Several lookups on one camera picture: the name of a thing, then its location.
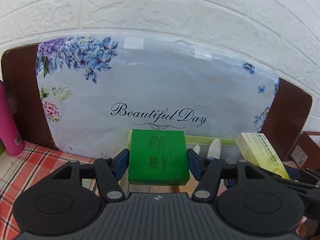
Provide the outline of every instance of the white brick wall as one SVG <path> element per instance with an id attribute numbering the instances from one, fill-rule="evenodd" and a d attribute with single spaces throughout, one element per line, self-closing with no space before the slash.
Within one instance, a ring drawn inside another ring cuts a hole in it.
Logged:
<path id="1" fill-rule="evenodd" d="M 262 63 L 312 95 L 305 129 L 320 131 L 320 0 L 0 0 L 0 55 L 103 32 L 166 35 Z"/>

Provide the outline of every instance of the decorative flourish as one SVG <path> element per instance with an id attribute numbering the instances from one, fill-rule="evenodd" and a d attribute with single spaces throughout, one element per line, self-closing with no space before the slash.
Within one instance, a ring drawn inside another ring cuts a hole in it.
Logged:
<path id="1" fill-rule="evenodd" d="M 99 41 L 94 37 L 71 37 L 41 42 L 38 46 L 36 74 L 52 74 L 68 67 L 85 70 L 85 79 L 97 83 L 97 71 L 111 69 L 111 60 L 118 56 L 119 42 L 111 42 L 111 37 Z"/>
<path id="2" fill-rule="evenodd" d="M 68 147 L 67 153 L 71 153 L 72 151 L 73 151 L 73 148 L 72 147 Z"/>
<path id="3" fill-rule="evenodd" d="M 40 89 L 40 99 L 45 117 L 51 122 L 59 122 L 64 111 L 62 102 L 70 98 L 71 95 L 72 93 L 67 87 L 58 89 L 55 87 L 51 89 L 42 87 Z"/>
<path id="4" fill-rule="evenodd" d="M 259 86 L 259 87 L 258 87 L 259 94 L 262 94 L 265 89 L 266 89 L 266 85 L 264 85 L 263 87 Z"/>
<path id="5" fill-rule="evenodd" d="M 137 123 L 134 123 L 133 124 L 135 125 L 150 125 L 151 126 L 151 129 L 152 130 L 166 130 L 168 127 L 172 127 L 172 128 L 175 128 L 175 129 L 183 129 L 185 127 L 181 127 L 181 128 L 178 128 L 178 127 L 174 127 L 172 125 L 168 125 L 168 124 L 163 124 L 163 125 L 159 125 L 159 124 L 155 124 L 155 123 L 142 123 L 142 124 L 137 124 Z"/>
<path id="6" fill-rule="evenodd" d="M 279 90 L 279 78 L 276 79 L 274 86 L 275 86 L 275 95 L 278 93 Z"/>
<path id="7" fill-rule="evenodd" d="M 255 120 L 253 121 L 253 125 L 254 125 L 254 130 L 256 132 L 260 132 L 263 126 L 263 123 L 268 116 L 269 110 L 270 110 L 270 107 L 266 107 L 266 109 L 260 115 L 257 115 L 254 117 Z"/>
<path id="8" fill-rule="evenodd" d="M 243 67 L 245 70 L 249 71 L 249 73 L 250 73 L 251 75 L 253 75 L 254 72 L 255 72 L 255 66 L 252 65 L 252 64 L 250 64 L 250 63 L 244 62 L 244 63 L 242 64 L 242 67 Z"/>

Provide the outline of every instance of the yellow box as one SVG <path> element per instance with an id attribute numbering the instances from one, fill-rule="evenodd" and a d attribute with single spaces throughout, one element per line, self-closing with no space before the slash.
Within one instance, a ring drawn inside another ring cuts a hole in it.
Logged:
<path id="1" fill-rule="evenodd" d="M 281 160 L 263 133 L 241 133 L 236 143 L 250 163 L 290 179 Z"/>

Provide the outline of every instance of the label on brown box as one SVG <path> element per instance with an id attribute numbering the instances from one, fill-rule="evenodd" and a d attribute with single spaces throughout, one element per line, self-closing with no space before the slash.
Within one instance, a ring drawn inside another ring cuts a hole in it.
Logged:
<path id="1" fill-rule="evenodd" d="M 291 157 L 295 161 L 295 163 L 301 168 L 306 162 L 308 155 L 301 149 L 299 145 L 297 145 L 294 151 L 291 154 Z"/>

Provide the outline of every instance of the silver screw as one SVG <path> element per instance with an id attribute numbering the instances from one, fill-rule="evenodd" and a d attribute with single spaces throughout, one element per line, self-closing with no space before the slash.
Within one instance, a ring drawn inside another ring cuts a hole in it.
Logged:
<path id="1" fill-rule="evenodd" d="M 118 199 L 122 197 L 122 193 L 120 191 L 110 191 L 107 193 L 107 197 L 109 199 Z"/>
<path id="2" fill-rule="evenodd" d="M 195 196 L 197 198 L 208 198 L 210 197 L 210 193 L 206 190 L 198 190 L 195 192 Z"/>

